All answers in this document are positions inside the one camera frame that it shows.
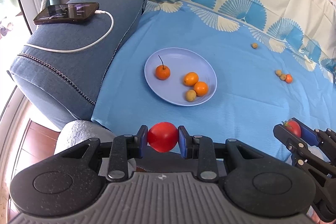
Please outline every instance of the red tomato held by gripper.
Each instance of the red tomato held by gripper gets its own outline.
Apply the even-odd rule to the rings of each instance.
[[[168,152],[179,140],[177,128],[170,122],[159,122],[149,129],[147,134],[149,145],[157,152]]]
[[[301,138],[301,128],[300,125],[293,121],[293,120],[289,120],[287,122],[282,122],[284,127],[293,135],[295,135],[298,138]]]

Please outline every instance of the smartphone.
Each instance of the smartphone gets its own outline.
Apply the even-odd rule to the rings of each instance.
[[[33,22],[35,25],[86,22],[98,8],[97,2],[50,5],[42,10]]]

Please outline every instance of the blue fabric armrest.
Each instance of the blue fabric armrest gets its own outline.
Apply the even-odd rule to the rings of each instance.
[[[116,52],[137,27],[146,0],[71,0],[98,2],[114,17],[112,32],[97,45],[62,54],[25,46],[10,68],[12,78],[27,98],[56,126],[75,119],[90,120],[100,85]],[[85,24],[41,25],[28,43],[60,50],[86,46],[110,27],[100,14]]]

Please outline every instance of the lavender plate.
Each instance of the lavender plate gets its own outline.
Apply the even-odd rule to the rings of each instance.
[[[162,64],[159,55],[164,65],[170,68],[170,77],[166,80],[155,77],[156,67]],[[205,96],[188,102],[185,93],[192,87],[185,86],[182,82],[184,76],[191,71],[198,74],[199,81],[207,83],[209,91]],[[217,77],[211,65],[202,56],[184,48],[164,48],[153,53],[145,63],[144,73],[149,87],[159,97],[178,106],[203,104],[214,95],[217,88]]]

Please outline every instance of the thin dark stem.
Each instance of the thin dark stem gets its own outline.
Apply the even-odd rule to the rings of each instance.
[[[163,69],[165,69],[165,65],[163,64],[163,61],[162,61],[160,55],[159,55],[159,58],[160,58],[160,60],[161,60],[161,62],[162,62],[162,67],[163,67]]]

